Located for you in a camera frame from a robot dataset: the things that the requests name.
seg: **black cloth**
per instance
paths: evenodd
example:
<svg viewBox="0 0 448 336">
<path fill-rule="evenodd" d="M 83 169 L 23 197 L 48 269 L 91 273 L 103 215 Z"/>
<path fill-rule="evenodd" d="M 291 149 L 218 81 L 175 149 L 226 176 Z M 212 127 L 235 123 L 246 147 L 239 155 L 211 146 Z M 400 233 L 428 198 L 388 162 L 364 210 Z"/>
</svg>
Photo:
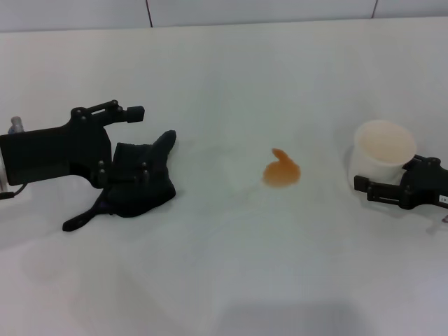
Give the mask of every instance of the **black cloth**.
<svg viewBox="0 0 448 336">
<path fill-rule="evenodd" d="M 165 132 L 152 145 L 119 143 L 112 165 L 126 171 L 142 167 L 148 171 L 146 183 L 117 183 L 103 189 L 92 208 L 65 222 L 63 231 L 74 231 L 98 214 L 116 214 L 129 218 L 158 207 L 176 196 L 176 189 L 169 179 L 168 154 L 176 142 L 176 132 Z"/>
</svg>

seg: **white table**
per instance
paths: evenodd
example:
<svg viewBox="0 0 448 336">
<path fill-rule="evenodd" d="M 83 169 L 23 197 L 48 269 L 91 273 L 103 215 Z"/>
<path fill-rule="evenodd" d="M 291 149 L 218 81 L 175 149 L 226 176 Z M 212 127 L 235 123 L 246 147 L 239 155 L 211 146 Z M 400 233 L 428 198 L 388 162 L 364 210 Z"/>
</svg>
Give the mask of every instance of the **white table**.
<svg viewBox="0 0 448 336">
<path fill-rule="evenodd" d="M 355 128 L 386 118 L 448 167 L 448 19 L 0 35 L 0 122 L 141 104 L 113 143 L 178 134 L 178 197 L 62 223 L 99 194 L 70 176 L 0 203 L 1 335 L 446 335 L 448 213 L 350 190 Z M 297 186 L 260 178 L 285 150 Z"/>
</svg>

